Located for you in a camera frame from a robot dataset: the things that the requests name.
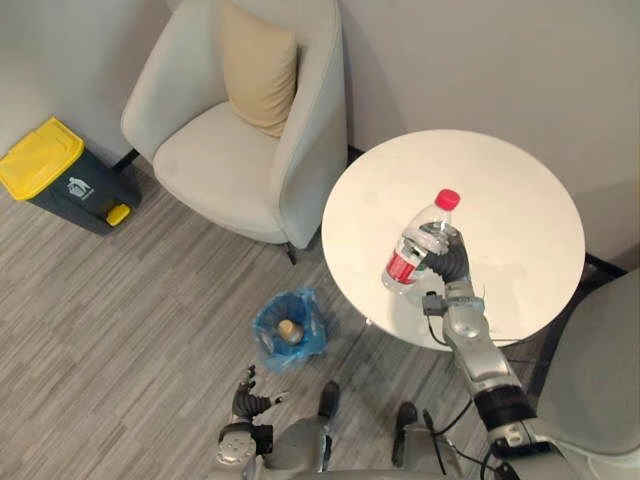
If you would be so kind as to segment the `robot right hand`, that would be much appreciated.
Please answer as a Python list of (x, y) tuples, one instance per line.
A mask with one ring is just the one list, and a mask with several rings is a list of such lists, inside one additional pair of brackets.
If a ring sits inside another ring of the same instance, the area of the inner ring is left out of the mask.
[(429, 252), (420, 262), (419, 270), (430, 270), (445, 285), (456, 282), (471, 282), (469, 260), (462, 234), (455, 227), (445, 229), (448, 249), (446, 253)]

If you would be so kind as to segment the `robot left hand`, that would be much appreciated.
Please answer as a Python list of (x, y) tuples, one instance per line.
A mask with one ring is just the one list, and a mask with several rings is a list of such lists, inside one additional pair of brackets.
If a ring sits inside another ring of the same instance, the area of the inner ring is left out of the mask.
[(232, 424), (251, 424), (255, 417), (262, 415), (276, 405), (286, 402), (290, 397), (289, 391), (279, 392), (272, 396), (256, 395), (253, 393), (255, 386), (256, 366), (250, 365), (244, 371), (232, 399)]

